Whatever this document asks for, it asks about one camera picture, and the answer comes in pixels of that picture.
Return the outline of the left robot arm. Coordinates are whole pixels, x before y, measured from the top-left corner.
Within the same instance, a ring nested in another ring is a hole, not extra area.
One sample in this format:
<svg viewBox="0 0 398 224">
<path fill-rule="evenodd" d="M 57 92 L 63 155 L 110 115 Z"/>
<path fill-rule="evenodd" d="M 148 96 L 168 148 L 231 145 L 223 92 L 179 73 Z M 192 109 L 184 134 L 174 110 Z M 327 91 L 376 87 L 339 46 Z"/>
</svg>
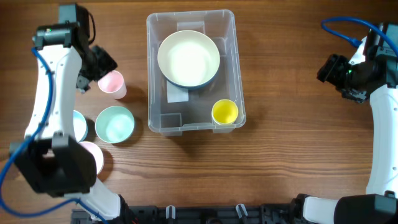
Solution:
<svg viewBox="0 0 398 224">
<path fill-rule="evenodd" d="M 117 64 L 93 45 L 92 14 L 77 4 L 59 7 L 56 24 L 38 27 L 32 53 L 38 61 L 34 110 L 22 142 L 10 145 L 15 165 L 38 194 L 75 202 L 94 220 L 115 222 L 123 201 L 99 180 L 92 153 L 75 137 L 75 92 L 86 92 L 92 81 Z"/>
</svg>

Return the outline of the dark blue bowl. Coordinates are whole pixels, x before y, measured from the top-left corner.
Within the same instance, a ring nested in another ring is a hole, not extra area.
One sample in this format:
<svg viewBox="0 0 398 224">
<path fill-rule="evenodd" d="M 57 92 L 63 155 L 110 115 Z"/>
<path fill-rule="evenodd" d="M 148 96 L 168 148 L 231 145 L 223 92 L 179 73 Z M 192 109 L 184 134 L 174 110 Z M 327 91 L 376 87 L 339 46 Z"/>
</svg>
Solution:
<svg viewBox="0 0 398 224">
<path fill-rule="evenodd" d="M 195 85 L 195 86 L 183 86 L 183 85 L 179 85 L 179 84 L 173 82 L 172 80 L 170 80 L 169 78 L 167 78 L 165 75 L 163 75 L 163 77 L 164 77 L 169 83 L 171 83 L 171 84 L 173 84 L 174 86 L 177 86 L 177 87 L 179 87 L 179 88 L 185 88 L 185 89 L 188 89 L 188 90 L 197 90 L 197 89 L 201 89 L 201 88 L 203 88 L 203 87 L 209 85 L 211 82 L 213 82 L 213 81 L 217 78 L 217 76 L 218 76 L 218 74 L 219 74 L 219 70 L 220 70 L 220 68 L 217 69 L 216 73 L 215 73 L 208 81 L 206 81 L 205 83 L 202 83 L 202 84 L 200 84 L 200 85 Z"/>
</svg>

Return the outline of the yellow cup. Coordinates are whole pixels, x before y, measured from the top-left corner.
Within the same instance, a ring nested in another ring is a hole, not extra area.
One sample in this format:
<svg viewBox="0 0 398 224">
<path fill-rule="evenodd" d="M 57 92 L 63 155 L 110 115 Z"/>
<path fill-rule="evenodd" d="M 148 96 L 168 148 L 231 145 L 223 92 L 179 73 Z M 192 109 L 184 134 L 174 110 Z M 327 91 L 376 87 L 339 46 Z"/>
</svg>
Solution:
<svg viewBox="0 0 398 224">
<path fill-rule="evenodd" d="M 219 125 L 233 124 L 239 115 L 239 109 L 235 102 L 229 99 L 218 100 L 212 107 L 211 116 Z"/>
</svg>

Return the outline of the pink cup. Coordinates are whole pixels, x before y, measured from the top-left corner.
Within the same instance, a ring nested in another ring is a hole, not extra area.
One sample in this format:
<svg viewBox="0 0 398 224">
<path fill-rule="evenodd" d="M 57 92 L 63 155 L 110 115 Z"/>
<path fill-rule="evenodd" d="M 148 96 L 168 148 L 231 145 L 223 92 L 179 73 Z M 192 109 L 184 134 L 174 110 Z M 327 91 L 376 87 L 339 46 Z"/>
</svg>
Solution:
<svg viewBox="0 0 398 224">
<path fill-rule="evenodd" d="M 109 94 L 114 99 L 124 98 L 127 93 L 124 77 L 118 71 L 111 71 L 98 81 L 101 91 Z"/>
</svg>

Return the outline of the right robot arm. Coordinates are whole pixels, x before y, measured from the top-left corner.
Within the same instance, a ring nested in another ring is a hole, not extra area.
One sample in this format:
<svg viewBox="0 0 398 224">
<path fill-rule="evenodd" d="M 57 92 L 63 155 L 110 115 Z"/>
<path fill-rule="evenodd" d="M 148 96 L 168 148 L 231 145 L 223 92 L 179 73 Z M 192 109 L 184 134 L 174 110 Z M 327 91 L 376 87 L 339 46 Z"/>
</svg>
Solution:
<svg viewBox="0 0 398 224">
<path fill-rule="evenodd" d="M 331 22 L 361 24 L 369 32 L 358 40 L 331 30 L 326 26 Z M 351 59 L 330 55 L 317 78 L 334 85 L 343 98 L 370 101 L 373 162 L 364 195 L 338 200 L 305 196 L 299 201 L 300 215 L 312 223 L 397 223 L 397 24 L 332 17 L 321 27 L 357 49 Z"/>
</svg>

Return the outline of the white label in container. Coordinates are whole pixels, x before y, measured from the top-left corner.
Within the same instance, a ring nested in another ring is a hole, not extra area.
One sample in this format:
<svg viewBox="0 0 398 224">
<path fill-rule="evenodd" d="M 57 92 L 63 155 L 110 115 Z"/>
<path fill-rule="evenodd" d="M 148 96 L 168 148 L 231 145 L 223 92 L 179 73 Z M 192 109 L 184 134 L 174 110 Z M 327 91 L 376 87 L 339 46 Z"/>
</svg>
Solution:
<svg viewBox="0 0 398 224">
<path fill-rule="evenodd" d="M 189 100 L 188 89 L 178 87 L 170 82 L 167 82 L 167 102 L 180 103 Z"/>
</svg>

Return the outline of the mint green small bowl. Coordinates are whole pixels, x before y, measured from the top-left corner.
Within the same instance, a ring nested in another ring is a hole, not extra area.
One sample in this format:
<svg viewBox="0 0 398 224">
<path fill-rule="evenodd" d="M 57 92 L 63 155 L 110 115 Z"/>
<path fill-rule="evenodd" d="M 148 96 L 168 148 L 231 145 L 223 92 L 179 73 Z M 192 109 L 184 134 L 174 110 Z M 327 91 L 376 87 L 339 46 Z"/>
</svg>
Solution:
<svg viewBox="0 0 398 224">
<path fill-rule="evenodd" d="M 104 142 L 117 144 L 127 140 L 135 128 L 132 113 L 122 106 L 110 106 L 95 121 L 97 136 Z"/>
</svg>

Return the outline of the cream white bowl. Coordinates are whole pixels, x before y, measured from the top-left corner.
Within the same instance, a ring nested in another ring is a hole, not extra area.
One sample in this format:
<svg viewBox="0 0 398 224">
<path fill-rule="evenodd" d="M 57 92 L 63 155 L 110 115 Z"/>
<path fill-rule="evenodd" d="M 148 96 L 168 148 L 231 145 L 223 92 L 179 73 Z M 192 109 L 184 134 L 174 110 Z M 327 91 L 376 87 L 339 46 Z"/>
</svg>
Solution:
<svg viewBox="0 0 398 224">
<path fill-rule="evenodd" d="M 170 34 L 157 54 L 160 71 L 183 86 L 200 85 L 219 69 L 221 55 L 216 44 L 205 34 L 181 30 Z"/>
</svg>

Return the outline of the light blue small bowl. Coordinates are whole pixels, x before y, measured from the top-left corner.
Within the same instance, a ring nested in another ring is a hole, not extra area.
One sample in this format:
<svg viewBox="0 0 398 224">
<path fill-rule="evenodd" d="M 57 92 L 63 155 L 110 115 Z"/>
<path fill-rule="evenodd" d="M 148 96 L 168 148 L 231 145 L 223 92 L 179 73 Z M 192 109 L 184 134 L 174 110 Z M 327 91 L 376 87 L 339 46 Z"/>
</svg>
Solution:
<svg viewBox="0 0 398 224">
<path fill-rule="evenodd" d="M 73 111 L 73 127 L 76 141 L 84 141 L 88 134 L 88 125 L 86 118 L 76 110 Z"/>
</svg>

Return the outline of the clear plastic storage container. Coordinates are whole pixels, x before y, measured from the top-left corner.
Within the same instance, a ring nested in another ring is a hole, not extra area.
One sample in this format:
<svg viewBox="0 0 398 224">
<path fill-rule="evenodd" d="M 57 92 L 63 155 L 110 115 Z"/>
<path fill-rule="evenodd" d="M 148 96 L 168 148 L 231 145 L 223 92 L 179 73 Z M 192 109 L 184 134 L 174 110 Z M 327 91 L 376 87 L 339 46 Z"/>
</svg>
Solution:
<svg viewBox="0 0 398 224">
<path fill-rule="evenodd" d="M 147 17 L 146 27 L 149 129 L 164 136 L 180 136 L 185 131 L 204 129 L 229 133 L 243 126 L 246 112 L 234 14 L 227 9 L 153 13 Z M 201 32 L 216 44 L 221 55 L 220 70 L 209 85 L 188 90 L 188 101 L 168 103 L 167 80 L 160 71 L 157 54 L 163 40 L 181 30 Z M 212 107 L 222 99 L 235 102 L 239 109 L 233 124 L 219 125 L 212 119 Z"/>
</svg>

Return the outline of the pink small bowl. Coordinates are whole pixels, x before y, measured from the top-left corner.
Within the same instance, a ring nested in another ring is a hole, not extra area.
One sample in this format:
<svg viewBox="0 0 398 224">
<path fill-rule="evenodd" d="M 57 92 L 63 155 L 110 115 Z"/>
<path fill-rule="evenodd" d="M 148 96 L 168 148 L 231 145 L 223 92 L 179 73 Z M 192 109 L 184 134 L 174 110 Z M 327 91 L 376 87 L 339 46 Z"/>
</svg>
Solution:
<svg viewBox="0 0 398 224">
<path fill-rule="evenodd" d="M 104 166 L 104 155 L 102 150 L 95 143 L 89 141 L 82 141 L 80 145 L 93 155 L 96 162 L 96 174 L 98 175 Z"/>
</svg>

